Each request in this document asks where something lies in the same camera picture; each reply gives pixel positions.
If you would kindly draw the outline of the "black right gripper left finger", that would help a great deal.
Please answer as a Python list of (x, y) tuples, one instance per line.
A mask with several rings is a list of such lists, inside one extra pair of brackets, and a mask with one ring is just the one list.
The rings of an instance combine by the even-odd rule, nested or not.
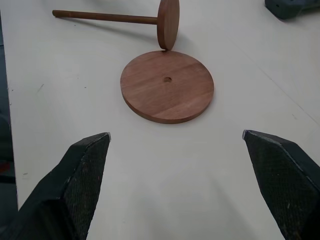
[(108, 132), (71, 145), (0, 234), (0, 240), (87, 240), (111, 141)]

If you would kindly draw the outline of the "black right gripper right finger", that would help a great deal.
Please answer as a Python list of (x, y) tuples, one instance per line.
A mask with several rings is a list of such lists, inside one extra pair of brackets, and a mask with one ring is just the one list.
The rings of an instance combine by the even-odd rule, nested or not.
[(244, 130), (260, 193), (285, 240), (320, 240), (320, 166), (295, 142)]

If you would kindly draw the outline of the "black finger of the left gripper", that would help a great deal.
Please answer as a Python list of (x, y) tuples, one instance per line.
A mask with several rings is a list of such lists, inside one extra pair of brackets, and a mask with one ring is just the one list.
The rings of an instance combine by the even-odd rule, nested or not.
[(302, 11), (320, 8), (320, 0), (264, 0), (264, 5), (278, 19), (288, 20)]

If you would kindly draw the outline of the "wooden rod with disc base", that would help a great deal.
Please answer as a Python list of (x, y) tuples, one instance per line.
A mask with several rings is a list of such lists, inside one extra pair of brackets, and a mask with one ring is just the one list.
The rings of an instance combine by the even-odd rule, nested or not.
[(68, 10), (53, 10), (52, 15), (56, 18), (156, 25), (157, 41), (160, 48), (170, 51), (177, 39), (180, 22), (180, 2), (179, 0), (161, 0), (156, 17)]

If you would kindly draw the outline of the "round wooden base with hole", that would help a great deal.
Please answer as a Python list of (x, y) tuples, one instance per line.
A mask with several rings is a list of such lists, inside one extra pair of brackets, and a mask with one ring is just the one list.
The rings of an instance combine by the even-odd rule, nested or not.
[(122, 97), (142, 118), (180, 124), (201, 115), (214, 96), (214, 80), (197, 59), (176, 51), (152, 51), (130, 61), (120, 77)]

